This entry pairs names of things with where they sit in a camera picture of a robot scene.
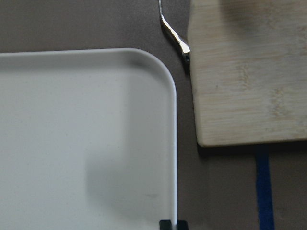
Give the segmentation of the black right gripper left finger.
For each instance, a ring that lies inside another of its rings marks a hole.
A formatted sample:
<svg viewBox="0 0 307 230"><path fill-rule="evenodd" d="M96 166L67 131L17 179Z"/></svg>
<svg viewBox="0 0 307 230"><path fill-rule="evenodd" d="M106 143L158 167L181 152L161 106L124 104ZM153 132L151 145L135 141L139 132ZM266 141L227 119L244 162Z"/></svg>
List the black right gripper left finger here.
<svg viewBox="0 0 307 230"><path fill-rule="evenodd" d="M172 230L172 222L169 219L159 221L159 230Z"/></svg>

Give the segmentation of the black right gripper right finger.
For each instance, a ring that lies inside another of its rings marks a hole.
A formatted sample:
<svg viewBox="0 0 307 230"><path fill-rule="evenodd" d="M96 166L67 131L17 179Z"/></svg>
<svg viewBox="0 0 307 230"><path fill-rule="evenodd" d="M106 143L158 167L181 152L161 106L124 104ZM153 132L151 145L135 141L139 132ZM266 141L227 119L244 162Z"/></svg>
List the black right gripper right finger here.
<svg viewBox="0 0 307 230"><path fill-rule="evenodd" d="M178 220L177 230L188 230L188 223L185 220Z"/></svg>

